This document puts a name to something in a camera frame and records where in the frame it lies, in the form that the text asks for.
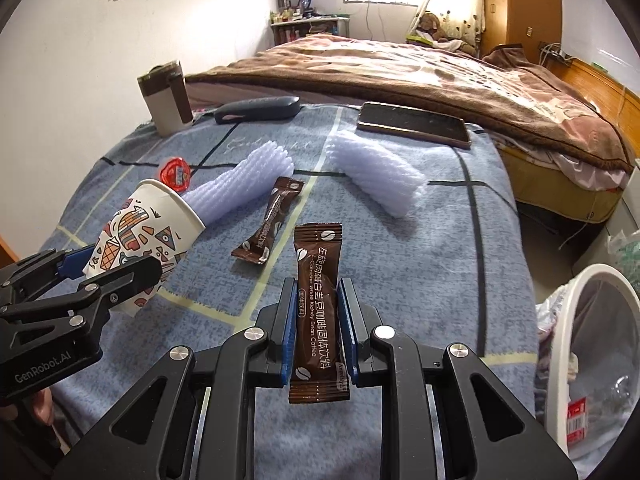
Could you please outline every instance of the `cup rim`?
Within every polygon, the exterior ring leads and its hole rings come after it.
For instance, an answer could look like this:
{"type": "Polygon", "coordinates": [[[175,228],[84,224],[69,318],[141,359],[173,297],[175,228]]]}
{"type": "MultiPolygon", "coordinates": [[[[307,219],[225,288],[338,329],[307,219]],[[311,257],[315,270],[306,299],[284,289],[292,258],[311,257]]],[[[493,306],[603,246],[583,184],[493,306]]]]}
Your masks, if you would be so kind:
{"type": "Polygon", "coordinates": [[[167,186],[166,184],[163,184],[162,182],[154,178],[146,178],[145,180],[141,180],[138,183],[138,185],[136,186],[136,189],[138,189],[141,186],[144,186],[145,184],[156,186],[158,189],[161,189],[162,191],[170,195],[178,203],[180,208],[183,209],[185,213],[187,213],[188,216],[196,220],[196,222],[198,223],[198,226],[200,227],[200,232],[203,232],[204,229],[206,229],[206,225],[202,223],[202,220],[200,220],[200,217],[196,215],[193,209],[191,209],[191,206],[189,206],[189,204],[187,204],[184,201],[184,199],[180,195],[178,195],[173,189],[171,189],[169,186],[167,186]]]}

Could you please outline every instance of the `table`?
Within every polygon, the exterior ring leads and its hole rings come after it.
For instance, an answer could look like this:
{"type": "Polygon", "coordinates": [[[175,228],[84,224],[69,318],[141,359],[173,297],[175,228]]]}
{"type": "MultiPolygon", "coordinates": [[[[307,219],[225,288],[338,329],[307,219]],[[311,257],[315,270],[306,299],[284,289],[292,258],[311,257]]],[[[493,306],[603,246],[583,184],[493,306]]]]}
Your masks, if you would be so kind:
{"type": "Polygon", "coordinates": [[[327,32],[336,36],[349,37],[349,20],[345,16],[315,16],[304,20],[292,20],[290,22],[271,23],[273,41],[276,45],[304,38],[311,27],[326,25],[327,32]]]}

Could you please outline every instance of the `white wall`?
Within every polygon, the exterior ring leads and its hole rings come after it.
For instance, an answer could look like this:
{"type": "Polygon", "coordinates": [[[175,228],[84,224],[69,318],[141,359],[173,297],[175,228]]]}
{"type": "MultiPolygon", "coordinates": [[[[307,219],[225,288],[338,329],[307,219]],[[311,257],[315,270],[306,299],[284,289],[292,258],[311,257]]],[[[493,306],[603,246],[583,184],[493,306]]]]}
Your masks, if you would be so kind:
{"type": "Polygon", "coordinates": [[[346,4],[343,0],[313,0],[312,6],[327,14],[350,14],[352,38],[394,43],[404,43],[406,32],[417,11],[417,7],[412,6],[370,4],[367,17],[367,4],[346,4]]]}
{"type": "Polygon", "coordinates": [[[136,77],[271,46],[275,0],[23,0],[0,33],[0,236],[36,251],[93,163],[149,113],[136,77]]]}
{"type": "Polygon", "coordinates": [[[562,0],[562,49],[640,94],[640,57],[605,0],[562,0]]]}

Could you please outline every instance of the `smartphone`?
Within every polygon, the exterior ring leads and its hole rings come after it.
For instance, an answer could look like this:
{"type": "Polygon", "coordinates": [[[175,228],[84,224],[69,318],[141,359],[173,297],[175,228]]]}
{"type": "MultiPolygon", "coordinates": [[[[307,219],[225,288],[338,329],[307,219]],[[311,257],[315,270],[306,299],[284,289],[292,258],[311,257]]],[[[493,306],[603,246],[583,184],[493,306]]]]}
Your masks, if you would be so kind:
{"type": "Polygon", "coordinates": [[[360,109],[357,127],[370,132],[439,142],[466,150],[471,148],[465,121],[420,108],[366,102],[360,109]]]}

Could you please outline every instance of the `coffee packet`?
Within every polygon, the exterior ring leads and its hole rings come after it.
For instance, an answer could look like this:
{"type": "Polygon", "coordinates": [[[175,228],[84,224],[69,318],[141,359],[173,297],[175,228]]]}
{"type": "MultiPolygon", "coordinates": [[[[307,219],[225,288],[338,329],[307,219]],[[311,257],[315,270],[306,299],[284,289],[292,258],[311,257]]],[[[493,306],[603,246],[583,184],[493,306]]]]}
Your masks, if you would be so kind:
{"type": "Polygon", "coordinates": [[[269,205],[260,228],[248,240],[231,251],[231,255],[256,265],[263,265],[271,253],[271,247],[289,212],[293,199],[302,191],[304,182],[280,176],[273,185],[269,205]]]}
{"type": "Polygon", "coordinates": [[[342,225],[296,226],[293,244],[298,257],[298,315],[289,402],[349,400],[335,291],[342,225]]]}

